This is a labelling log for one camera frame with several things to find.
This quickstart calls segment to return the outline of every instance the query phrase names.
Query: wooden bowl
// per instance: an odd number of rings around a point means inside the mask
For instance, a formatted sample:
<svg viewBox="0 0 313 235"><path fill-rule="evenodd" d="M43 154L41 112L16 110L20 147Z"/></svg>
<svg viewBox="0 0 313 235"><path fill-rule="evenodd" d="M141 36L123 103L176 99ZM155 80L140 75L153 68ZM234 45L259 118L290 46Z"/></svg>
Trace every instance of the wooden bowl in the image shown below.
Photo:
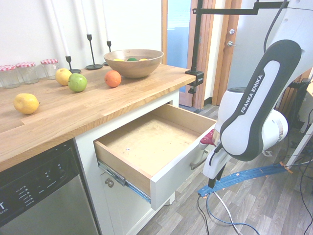
<svg viewBox="0 0 313 235"><path fill-rule="evenodd" d="M158 50L130 49L117 50L104 55L108 65L127 78L141 78L151 74L161 63L164 53Z"/></svg>

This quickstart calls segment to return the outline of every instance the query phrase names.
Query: door frame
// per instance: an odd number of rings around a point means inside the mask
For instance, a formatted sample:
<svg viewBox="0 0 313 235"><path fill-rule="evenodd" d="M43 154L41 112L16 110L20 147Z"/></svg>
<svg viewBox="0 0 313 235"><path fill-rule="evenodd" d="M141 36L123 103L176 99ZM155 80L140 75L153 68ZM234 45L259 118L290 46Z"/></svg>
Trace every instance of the door frame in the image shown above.
<svg viewBox="0 0 313 235"><path fill-rule="evenodd" d="M204 0L203 8L215 8L216 0ZM195 37L196 15L192 13L192 9L197 8L198 0L191 0L190 7L190 22L189 22L189 38L188 38L188 55L187 55L187 69L191 69L192 52ZM168 17L168 0L162 1L162 51L164 53L163 64L167 64L167 18ZM208 61L212 38L214 15L202 15L201 30L200 30L200 46L198 49L197 70L204 72L203 83L197 86L197 91L194 95L187 93L190 86L186 85L186 92L179 93L179 99L182 104L190 105L197 109L204 106L204 94L207 80Z"/></svg>
<svg viewBox="0 0 313 235"><path fill-rule="evenodd" d="M242 0L226 0L225 8L240 9ZM234 47L227 46L227 42L236 41L237 25L239 15L224 15L221 40L219 46L219 54L215 73L214 90L212 97L212 105L220 105L222 96L227 90L227 84L230 73L231 60ZM233 28L234 34L229 34L229 30Z"/></svg>

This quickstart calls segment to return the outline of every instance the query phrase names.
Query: wooden floor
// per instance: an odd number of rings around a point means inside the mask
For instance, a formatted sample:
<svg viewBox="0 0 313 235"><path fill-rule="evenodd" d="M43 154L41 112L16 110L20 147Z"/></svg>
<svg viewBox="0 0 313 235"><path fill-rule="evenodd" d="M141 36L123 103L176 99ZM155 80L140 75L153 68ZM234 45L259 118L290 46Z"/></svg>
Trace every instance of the wooden floor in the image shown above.
<svg viewBox="0 0 313 235"><path fill-rule="evenodd" d="M217 106L206 105L202 110L189 109L201 115L217 118ZM292 130L289 141L299 142L302 135L298 130ZM261 154L253 161L241 162L231 159L225 168L223 176L241 170L270 165L286 155L288 138ZM204 220L196 208L197 190L207 185L208 179L202 174L202 167L195 172L176 191L172 205L164 206L151 221L139 232L139 235L206 235ZM254 226L261 235L303 235L311 219L307 213L300 195L300 178L297 166L288 172L247 180L217 191L217 194L228 206L235 222L244 222ZM308 169L306 175L313 176ZM313 196L311 194L313 180L304 177L302 191L309 210L313 211ZM228 215L219 200L212 195L209 205L215 216L229 221ZM232 227L218 222L208 216L205 209L205 199L200 199L200 207L208 217L210 235L235 235ZM255 235L253 229L247 226L237 226L244 235ZM313 226L307 235L313 235Z"/></svg>

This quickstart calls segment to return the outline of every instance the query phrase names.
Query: black candlestick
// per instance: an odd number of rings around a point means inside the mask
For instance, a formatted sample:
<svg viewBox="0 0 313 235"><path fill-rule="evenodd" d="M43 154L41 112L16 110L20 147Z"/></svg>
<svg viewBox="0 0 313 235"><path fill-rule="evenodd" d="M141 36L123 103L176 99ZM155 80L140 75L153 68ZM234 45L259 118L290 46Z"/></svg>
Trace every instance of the black candlestick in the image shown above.
<svg viewBox="0 0 313 235"><path fill-rule="evenodd" d="M108 45L108 47L109 47L109 52L111 52L111 45L112 45L112 44L111 44L111 41L107 41L107 45Z"/></svg>
<svg viewBox="0 0 313 235"><path fill-rule="evenodd" d="M81 72L81 70L72 70L72 66L70 65L72 58L70 56L66 56L65 58L69 64L69 70L71 71L71 73L80 73Z"/></svg>
<svg viewBox="0 0 313 235"><path fill-rule="evenodd" d="M89 43L90 43L90 49L91 49L93 65L86 66L86 69L88 69L88 70L98 70L98 69L102 68L103 65L96 65L94 63L94 56L93 56L92 45L91 45L91 40L92 40L91 34L87 34L87 39L89 40Z"/></svg>

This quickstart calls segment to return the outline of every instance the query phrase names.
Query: stainless steel dishwasher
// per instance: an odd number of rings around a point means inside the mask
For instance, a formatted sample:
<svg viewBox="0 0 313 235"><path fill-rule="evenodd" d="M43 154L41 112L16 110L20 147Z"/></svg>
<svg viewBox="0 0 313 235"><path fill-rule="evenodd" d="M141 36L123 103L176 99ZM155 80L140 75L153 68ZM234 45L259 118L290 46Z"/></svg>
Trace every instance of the stainless steel dishwasher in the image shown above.
<svg viewBox="0 0 313 235"><path fill-rule="evenodd" d="M100 235L73 140L0 172L0 235Z"/></svg>

